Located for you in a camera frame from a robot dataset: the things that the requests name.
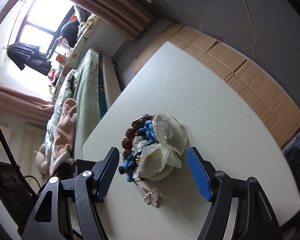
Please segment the dark wardrobe doors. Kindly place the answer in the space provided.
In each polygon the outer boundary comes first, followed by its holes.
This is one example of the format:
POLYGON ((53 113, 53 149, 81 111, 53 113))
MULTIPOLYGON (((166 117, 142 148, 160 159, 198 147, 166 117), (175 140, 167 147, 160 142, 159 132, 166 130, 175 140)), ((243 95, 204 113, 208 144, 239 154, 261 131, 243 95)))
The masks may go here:
POLYGON ((300 0, 134 0, 254 61, 300 109, 300 0))

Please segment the pink curtain left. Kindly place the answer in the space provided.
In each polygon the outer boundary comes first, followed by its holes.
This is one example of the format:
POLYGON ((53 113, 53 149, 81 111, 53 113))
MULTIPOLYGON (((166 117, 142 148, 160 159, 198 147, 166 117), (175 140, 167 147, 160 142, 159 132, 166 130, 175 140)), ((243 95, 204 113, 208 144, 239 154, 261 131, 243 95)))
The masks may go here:
POLYGON ((46 126, 54 113, 55 103, 30 96, 0 83, 0 112, 46 126))

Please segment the bed with green sheet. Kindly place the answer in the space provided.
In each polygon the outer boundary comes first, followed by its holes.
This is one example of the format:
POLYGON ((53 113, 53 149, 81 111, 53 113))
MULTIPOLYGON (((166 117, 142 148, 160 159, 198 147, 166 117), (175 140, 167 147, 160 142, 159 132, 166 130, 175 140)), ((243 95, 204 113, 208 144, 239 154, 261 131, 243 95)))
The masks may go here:
POLYGON ((72 97, 77 103, 75 144, 71 153, 74 161, 83 157, 86 140, 110 107, 110 103, 106 101, 109 90, 103 79, 105 63, 101 51, 92 48, 87 51, 76 69, 79 78, 72 97))

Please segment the window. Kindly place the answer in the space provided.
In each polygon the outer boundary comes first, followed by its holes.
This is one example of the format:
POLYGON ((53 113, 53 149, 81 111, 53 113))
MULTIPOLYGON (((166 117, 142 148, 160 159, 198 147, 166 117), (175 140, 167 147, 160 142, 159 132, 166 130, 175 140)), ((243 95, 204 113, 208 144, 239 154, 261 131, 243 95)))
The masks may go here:
POLYGON ((70 0, 33 0, 18 31, 16 41, 39 47, 48 55, 61 28, 74 15, 70 0))

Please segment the white flower hair accessory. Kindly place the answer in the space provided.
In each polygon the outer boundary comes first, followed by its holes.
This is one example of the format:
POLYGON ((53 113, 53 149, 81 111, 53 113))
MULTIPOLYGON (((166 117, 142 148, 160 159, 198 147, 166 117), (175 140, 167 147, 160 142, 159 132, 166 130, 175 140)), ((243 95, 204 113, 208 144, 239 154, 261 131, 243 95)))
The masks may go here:
POLYGON ((188 138, 183 126, 171 115, 154 115, 153 125, 159 143, 143 149, 137 175, 139 179, 159 181, 174 168, 182 168, 180 156, 185 152, 188 138))

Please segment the black power strip box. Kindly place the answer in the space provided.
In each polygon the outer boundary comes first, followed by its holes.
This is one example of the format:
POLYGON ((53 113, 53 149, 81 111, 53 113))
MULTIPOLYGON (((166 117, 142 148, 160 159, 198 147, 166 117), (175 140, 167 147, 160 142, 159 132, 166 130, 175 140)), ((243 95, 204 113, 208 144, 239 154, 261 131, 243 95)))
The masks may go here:
POLYGON ((0 200, 23 234, 35 201, 11 164, 0 162, 0 200))

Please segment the white foam table mat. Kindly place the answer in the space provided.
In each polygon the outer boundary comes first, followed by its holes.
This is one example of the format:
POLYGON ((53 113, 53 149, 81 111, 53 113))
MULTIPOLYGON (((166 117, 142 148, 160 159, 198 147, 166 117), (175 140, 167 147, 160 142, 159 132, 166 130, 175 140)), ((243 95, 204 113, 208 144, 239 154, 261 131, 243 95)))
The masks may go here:
MULTIPOLYGON (((280 224, 300 210, 292 172, 271 133, 245 101, 214 72, 171 43, 164 44, 128 84, 83 147, 87 160, 102 160, 121 147, 131 122, 167 114, 184 127, 189 145, 233 178, 256 177, 280 224)), ((160 192, 160 206, 144 202, 138 187, 116 173, 98 213, 109 239, 196 239, 210 204, 182 167, 165 179, 144 182, 160 192)))

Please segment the beige plush toy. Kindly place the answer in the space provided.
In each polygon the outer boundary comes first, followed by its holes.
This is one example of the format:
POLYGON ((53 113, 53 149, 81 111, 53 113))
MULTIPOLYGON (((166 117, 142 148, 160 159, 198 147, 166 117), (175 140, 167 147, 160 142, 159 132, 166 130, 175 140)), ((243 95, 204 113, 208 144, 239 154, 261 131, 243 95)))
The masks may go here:
POLYGON ((47 162, 45 151, 46 151, 46 145, 42 144, 39 150, 34 152, 34 155, 36 156, 35 159, 36 168, 39 171, 41 176, 45 176, 49 173, 49 163, 47 162))

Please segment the floral window seat cushion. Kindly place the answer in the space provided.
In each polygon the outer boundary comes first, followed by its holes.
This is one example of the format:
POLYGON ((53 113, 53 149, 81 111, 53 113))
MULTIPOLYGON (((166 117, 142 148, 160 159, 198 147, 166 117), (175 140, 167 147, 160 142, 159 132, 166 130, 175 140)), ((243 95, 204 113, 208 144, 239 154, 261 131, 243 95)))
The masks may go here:
POLYGON ((79 25, 78 39, 74 48, 71 48, 66 54, 65 59, 59 64, 57 68, 56 86, 51 90, 51 100, 56 101, 57 95, 61 88, 62 83, 65 80, 66 75, 71 69, 77 69, 79 57, 82 55, 83 47, 92 35, 94 29, 98 25, 100 18, 94 14, 91 14, 87 22, 83 22, 79 25))

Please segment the light green floral duvet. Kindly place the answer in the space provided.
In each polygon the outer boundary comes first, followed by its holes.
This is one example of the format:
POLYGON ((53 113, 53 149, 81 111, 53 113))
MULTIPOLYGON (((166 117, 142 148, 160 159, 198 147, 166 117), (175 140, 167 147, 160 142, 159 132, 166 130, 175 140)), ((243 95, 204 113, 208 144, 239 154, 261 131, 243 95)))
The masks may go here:
POLYGON ((78 81, 79 72, 72 69, 66 77, 62 76, 62 78, 63 83, 61 85, 58 83, 59 91, 55 101, 55 109, 46 127, 44 145, 46 146, 45 156, 47 159, 51 158, 51 154, 54 151, 56 128, 61 118, 63 105, 67 99, 72 98, 74 95, 75 83, 78 81))

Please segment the grey pillow on sill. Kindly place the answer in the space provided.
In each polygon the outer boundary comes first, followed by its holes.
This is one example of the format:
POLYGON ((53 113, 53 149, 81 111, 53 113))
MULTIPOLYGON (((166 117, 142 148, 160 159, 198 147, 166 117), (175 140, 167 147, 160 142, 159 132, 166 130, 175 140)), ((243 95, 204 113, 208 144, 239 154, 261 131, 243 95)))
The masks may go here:
POLYGON ((88 18, 91 15, 91 12, 85 10, 83 7, 74 3, 75 15, 79 23, 87 22, 88 18))

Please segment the brown sequin scrunchie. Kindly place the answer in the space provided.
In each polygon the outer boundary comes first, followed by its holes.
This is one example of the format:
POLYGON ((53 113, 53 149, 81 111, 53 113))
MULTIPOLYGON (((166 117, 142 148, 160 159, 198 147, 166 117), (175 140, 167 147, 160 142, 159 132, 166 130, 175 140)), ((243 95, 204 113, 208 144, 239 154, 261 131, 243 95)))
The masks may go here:
POLYGON ((133 152, 133 139, 138 136, 138 130, 144 128, 146 121, 152 121, 153 118, 153 115, 146 114, 132 121, 131 127, 126 130, 125 137, 121 142, 124 160, 133 152))

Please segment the black hanging clothes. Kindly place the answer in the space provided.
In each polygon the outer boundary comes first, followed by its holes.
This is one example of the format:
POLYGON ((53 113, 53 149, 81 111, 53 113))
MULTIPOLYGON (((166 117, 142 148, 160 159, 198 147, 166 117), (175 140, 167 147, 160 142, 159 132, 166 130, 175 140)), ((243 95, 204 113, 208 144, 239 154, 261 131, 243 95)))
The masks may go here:
POLYGON ((51 61, 40 52, 39 46, 15 42, 8 46, 7 56, 17 65, 20 70, 25 66, 47 76, 51 69, 51 61))

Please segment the white butterfly hair clip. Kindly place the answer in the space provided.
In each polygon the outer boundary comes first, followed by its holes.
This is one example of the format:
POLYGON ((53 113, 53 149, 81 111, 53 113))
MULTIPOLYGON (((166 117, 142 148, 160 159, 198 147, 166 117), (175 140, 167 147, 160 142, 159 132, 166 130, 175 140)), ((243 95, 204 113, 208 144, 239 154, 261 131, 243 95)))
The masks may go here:
POLYGON ((159 198, 160 198, 160 192, 158 190, 152 191, 152 190, 147 190, 144 187, 139 187, 140 192, 143 197, 143 201, 147 205, 152 205, 153 207, 157 207, 159 198))

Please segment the pink fleece blanket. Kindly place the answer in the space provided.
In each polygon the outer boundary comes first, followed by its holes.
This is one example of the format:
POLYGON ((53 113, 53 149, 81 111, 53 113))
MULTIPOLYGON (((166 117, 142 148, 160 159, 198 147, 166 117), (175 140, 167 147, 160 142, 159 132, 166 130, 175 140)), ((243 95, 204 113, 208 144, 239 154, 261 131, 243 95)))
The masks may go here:
POLYGON ((74 99, 69 98, 63 104, 60 121, 56 127, 50 161, 50 175, 57 170, 62 162, 74 163, 71 153, 75 144, 76 116, 77 103, 74 99))

